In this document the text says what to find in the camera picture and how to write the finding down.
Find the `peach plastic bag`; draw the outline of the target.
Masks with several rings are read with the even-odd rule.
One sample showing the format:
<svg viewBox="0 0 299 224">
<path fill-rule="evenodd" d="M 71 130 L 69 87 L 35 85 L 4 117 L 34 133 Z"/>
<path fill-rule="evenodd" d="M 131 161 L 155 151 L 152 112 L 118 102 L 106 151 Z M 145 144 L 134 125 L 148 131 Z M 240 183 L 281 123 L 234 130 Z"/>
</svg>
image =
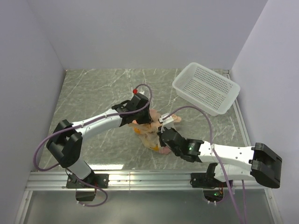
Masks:
<svg viewBox="0 0 299 224">
<path fill-rule="evenodd" d="M 171 152 L 171 150 L 167 146 L 161 146 L 159 136 L 157 134 L 158 128 L 161 126 L 158 121 L 161 114 L 155 109 L 150 109 L 149 112 L 153 119 L 152 123 L 140 125 L 137 124 L 136 120 L 134 120 L 132 123 L 128 124 L 128 126 L 133 128 L 134 132 L 146 148 L 159 152 L 160 154 L 167 155 Z"/>
</svg>

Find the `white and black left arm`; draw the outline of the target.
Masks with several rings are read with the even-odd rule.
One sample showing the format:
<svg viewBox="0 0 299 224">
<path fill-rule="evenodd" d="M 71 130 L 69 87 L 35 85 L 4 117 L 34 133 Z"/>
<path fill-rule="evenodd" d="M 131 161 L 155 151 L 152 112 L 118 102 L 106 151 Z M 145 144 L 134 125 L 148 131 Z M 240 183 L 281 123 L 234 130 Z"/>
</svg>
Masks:
<svg viewBox="0 0 299 224">
<path fill-rule="evenodd" d="M 94 171 L 80 158 L 82 144 L 102 132 L 128 125 L 133 121 L 138 124 L 152 122 L 149 111 L 150 101 L 141 94 L 135 94 L 131 100 L 112 106 L 106 112 L 92 118 L 70 123 L 63 120 L 58 123 L 46 148 L 58 164 L 71 171 L 78 183 L 88 188 L 96 184 Z"/>
</svg>

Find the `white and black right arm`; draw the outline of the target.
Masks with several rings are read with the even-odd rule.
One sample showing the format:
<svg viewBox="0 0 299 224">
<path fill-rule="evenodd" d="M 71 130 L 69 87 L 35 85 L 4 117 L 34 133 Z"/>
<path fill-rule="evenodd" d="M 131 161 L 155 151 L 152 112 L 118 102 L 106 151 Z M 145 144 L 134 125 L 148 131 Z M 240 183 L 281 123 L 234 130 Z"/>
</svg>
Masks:
<svg viewBox="0 0 299 224">
<path fill-rule="evenodd" d="M 186 139 L 174 128 L 159 129 L 158 137 L 177 157 L 187 162 L 209 163 L 206 181 L 210 186 L 226 180 L 255 180 L 267 188 L 280 188 L 282 158 L 266 144 L 211 145 L 203 140 Z"/>
</svg>

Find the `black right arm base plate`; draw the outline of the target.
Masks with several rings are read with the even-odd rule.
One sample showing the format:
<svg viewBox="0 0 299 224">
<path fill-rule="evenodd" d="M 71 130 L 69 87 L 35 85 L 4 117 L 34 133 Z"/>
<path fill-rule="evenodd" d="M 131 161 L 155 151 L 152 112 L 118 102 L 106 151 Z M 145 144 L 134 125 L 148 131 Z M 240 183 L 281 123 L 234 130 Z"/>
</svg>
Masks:
<svg viewBox="0 0 299 224">
<path fill-rule="evenodd" d="M 215 174 L 208 173 L 191 173 L 190 185 L 192 188 L 215 189 L 227 188 L 226 182 L 219 181 L 215 178 Z"/>
</svg>

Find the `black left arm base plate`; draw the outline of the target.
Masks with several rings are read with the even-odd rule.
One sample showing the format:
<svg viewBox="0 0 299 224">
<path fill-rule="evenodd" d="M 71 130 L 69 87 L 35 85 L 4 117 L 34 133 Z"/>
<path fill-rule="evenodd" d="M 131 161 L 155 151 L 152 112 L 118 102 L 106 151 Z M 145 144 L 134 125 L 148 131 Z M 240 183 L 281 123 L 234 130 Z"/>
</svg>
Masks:
<svg viewBox="0 0 299 224">
<path fill-rule="evenodd" d="M 94 174 L 94 177 L 86 178 L 84 179 L 84 182 L 102 189 L 106 189 L 108 187 L 109 174 Z M 80 181 L 78 181 L 77 177 L 74 174 L 68 174 L 66 188 L 83 189 L 83 188 L 90 188 L 90 187 L 87 186 L 85 183 L 81 183 Z"/>
</svg>

